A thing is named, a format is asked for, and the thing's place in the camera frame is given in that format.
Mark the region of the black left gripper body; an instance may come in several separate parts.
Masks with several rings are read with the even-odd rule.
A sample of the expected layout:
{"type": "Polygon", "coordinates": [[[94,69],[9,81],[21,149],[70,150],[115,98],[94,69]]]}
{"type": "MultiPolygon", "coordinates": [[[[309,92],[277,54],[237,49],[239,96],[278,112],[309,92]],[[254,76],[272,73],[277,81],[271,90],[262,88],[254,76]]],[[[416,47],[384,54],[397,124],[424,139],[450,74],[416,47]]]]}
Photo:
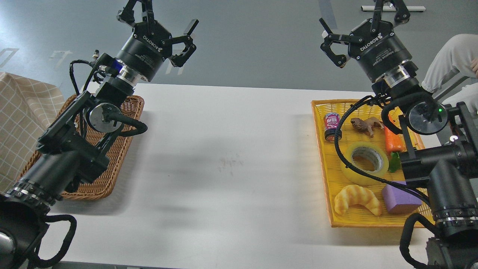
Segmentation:
{"type": "Polygon", "coordinates": [[[144,77],[152,81],[166,58],[172,56],[172,45],[163,44],[171,38],[171,33],[160,23],[155,22],[149,33],[146,22],[140,22],[120,51],[120,60],[144,77]]]}

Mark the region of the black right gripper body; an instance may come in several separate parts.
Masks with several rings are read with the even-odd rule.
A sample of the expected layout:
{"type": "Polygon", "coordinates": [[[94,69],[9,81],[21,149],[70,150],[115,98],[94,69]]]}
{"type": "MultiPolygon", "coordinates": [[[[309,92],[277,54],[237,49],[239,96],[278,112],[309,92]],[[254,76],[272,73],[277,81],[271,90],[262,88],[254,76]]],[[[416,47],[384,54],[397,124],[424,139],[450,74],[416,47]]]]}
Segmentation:
{"type": "Polygon", "coordinates": [[[412,55],[396,36],[393,24],[380,21],[379,29],[371,33],[372,22],[365,20],[352,29],[353,37],[362,39],[362,43],[350,43],[348,55],[357,60],[368,79],[375,83],[384,73],[412,59],[412,55]]]}

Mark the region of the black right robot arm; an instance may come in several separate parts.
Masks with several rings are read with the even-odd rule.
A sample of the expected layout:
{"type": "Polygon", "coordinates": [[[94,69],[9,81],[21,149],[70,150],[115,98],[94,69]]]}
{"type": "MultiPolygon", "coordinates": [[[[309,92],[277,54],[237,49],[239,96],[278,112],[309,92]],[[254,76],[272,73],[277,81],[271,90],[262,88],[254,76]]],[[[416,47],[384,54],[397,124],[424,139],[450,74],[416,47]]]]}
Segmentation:
{"type": "Polygon", "coordinates": [[[376,0],[373,17],[335,34],[324,27],[321,49],[340,68],[357,60],[372,82],[375,96],[353,104],[335,128],[336,152],[346,168],[409,193],[429,206],[433,222],[419,213],[405,221],[400,240],[403,258],[416,269],[477,268],[477,198],[470,180],[477,177],[477,130],[464,102],[442,105],[420,87],[412,56],[395,35],[410,12],[392,0],[394,22],[381,18],[384,0],[376,0]],[[399,154],[406,185],[370,175],[348,161],[338,136],[346,118],[365,104],[382,108],[384,125],[402,134],[406,152],[399,154]]]}

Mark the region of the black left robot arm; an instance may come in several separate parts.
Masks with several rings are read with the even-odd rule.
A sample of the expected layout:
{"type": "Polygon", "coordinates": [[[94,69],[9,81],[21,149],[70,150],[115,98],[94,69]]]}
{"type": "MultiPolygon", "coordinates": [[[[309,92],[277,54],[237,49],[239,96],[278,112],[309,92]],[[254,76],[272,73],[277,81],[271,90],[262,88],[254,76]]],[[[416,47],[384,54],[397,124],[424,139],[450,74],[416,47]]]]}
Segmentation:
{"type": "Polygon", "coordinates": [[[135,0],[127,2],[117,20],[133,29],[121,51],[112,57],[94,53],[84,61],[91,72],[80,92],[38,138],[41,157],[4,195],[1,195],[1,268],[49,268],[66,255],[77,228],[68,214],[49,216],[62,192],[73,192],[81,183],[92,183],[109,166],[107,153],[118,137],[145,133],[147,125],[125,116],[121,104],[133,95],[140,80],[151,81],[169,59],[182,67],[196,51],[194,19],[184,34],[172,34],[154,19],[151,0],[142,0],[142,21],[134,17],[135,0]]]}

